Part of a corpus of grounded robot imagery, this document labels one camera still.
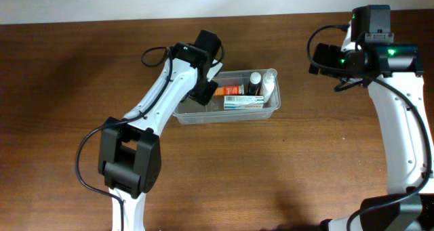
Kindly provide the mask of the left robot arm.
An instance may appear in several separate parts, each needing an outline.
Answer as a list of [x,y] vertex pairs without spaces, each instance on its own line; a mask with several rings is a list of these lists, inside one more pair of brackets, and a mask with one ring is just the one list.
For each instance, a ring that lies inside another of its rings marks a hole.
[[164,67],[143,99],[122,119],[109,117],[100,138],[98,172],[113,200],[113,230],[143,230],[146,194],[161,170],[160,136],[179,103],[207,105],[221,71],[221,40],[201,30],[194,43],[166,48]]

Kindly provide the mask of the white calamine lotion bottle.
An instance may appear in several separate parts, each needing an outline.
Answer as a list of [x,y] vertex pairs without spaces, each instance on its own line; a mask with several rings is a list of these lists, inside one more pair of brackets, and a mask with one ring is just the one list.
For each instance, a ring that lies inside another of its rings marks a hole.
[[267,103],[274,91],[277,77],[277,71],[274,69],[268,69],[262,76],[262,85],[260,88],[260,95],[264,99],[264,103]]

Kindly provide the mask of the orange vitamin tablet tube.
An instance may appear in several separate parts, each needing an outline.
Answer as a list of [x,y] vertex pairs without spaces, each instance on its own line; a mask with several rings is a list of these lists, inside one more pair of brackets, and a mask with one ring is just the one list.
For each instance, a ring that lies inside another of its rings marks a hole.
[[244,94],[243,85],[230,85],[218,87],[214,92],[215,96],[242,96]]

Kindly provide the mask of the white green medicine box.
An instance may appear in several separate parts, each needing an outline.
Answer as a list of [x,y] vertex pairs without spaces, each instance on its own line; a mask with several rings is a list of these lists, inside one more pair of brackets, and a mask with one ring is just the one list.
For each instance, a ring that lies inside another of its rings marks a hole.
[[264,106],[263,96],[225,96],[225,110],[257,109]]

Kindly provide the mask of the dark brown syrup bottle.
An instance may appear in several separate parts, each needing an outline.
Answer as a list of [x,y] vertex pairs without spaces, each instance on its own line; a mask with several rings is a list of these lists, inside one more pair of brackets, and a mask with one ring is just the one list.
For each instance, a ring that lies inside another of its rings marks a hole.
[[250,80],[248,83],[248,88],[246,94],[248,96],[255,96],[258,92],[261,83],[261,74],[259,72],[253,72],[250,75]]

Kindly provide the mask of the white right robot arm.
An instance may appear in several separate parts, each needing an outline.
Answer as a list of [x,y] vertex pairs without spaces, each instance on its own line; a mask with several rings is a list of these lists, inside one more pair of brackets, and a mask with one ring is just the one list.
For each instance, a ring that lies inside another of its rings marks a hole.
[[365,87],[374,103],[387,160],[387,193],[367,198],[347,217],[326,219],[321,230],[432,230],[433,139],[423,98],[418,47],[396,43],[391,8],[352,11],[341,46],[307,48],[309,71],[338,79],[335,91]]

